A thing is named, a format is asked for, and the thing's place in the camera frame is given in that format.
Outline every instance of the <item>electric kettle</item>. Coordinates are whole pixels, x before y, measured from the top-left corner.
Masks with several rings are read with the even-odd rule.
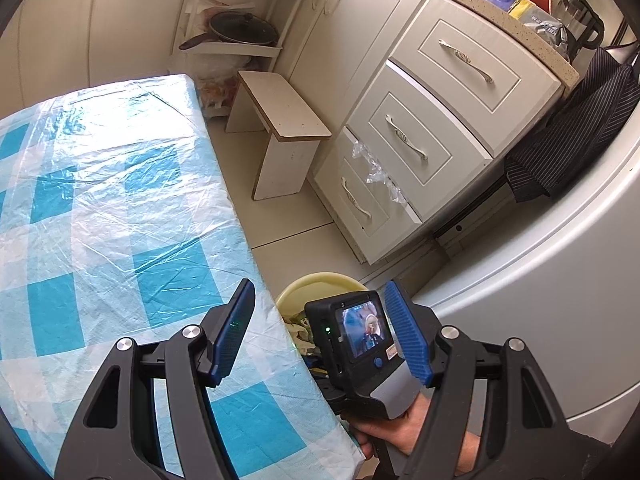
[[[602,44],[604,22],[587,3],[587,0],[560,0],[552,14],[568,32],[567,54],[571,62],[580,49],[594,50]]]

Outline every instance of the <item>blue checkered tablecloth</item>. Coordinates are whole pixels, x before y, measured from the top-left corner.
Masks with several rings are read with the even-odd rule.
[[[257,302],[213,411],[238,475],[347,480],[362,454],[287,335],[226,192],[193,83],[86,89],[0,121],[0,407],[50,472],[116,339],[164,339]],[[157,381],[167,469],[180,473]]]

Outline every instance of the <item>pan lid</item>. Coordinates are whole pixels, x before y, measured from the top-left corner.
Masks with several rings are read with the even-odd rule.
[[[220,38],[235,43],[270,45],[278,41],[278,31],[250,12],[226,10],[212,16],[209,27]]]

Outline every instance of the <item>dish towel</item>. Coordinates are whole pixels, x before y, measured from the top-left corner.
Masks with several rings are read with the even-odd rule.
[[[610,145],[639,100],[632,65],[599,48],[569,99],[504,159],[516,201],[562,193]]]

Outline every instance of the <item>metal screw cap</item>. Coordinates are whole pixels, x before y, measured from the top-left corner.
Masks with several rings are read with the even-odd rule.
[[[511,350],[515,350],[516,352],[522,352],[524,350],[524,341],[522,339],[518,339],[517,337],[509,339],[509,348],[511,348]]]
[[[123,337],[116,343],[116,348],[121,351],[129,350],[133,346],[133,339],[130,337]]]
[[[182,329],[182,335],[187,339],[193,339],[200,335],[200,327],[197,325],[189,325]]]
[[[460,330],[454,326],[443,326],[440,330],[442,337],[445,339],[455,339],[460,335]]]

